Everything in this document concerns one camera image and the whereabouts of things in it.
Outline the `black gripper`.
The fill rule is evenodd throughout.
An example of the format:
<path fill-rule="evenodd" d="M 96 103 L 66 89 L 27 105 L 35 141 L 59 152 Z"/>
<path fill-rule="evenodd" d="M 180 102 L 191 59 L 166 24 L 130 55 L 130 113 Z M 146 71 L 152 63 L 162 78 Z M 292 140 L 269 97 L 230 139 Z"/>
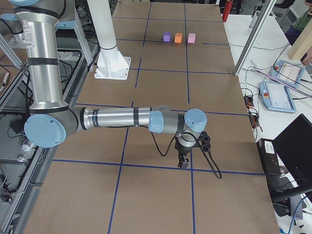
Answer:
<path fill-rule="evenodd" d="M 175 149 L 178 151 L 178 167 L 181 169 L 187 169 L 189 160 L 186 158 L 187 154 L 192 151 L 194 146 L 186 147 L 180 144 L 179 141 L 175 142 Z"/>

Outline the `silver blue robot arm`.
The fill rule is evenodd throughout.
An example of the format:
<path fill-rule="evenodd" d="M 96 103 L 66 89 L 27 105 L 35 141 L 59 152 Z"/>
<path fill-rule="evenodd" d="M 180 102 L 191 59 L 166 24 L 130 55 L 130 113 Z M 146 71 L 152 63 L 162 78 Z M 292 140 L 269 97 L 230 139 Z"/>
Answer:
<path fill-rule="evenodd" d="M 58 23 L 75 26 L 72 0 L 15 0 L 14 19 L 22 24 L 31 76 L 33 104 L 24 125 L 27 138 L 42 148 L 55 147 L 70 135 L 97 127 L 145 127 L 152 134 L 172 134 L 178 150 L 178 166 L 185 169 L 187 154 L 199 148 L 211 155 L 204 131 L 207 117 L 199 109 L 173 113 L 167 106 L 155 108 L 70 108 L 64 101 L 59 71 L 56 32 Z"/>

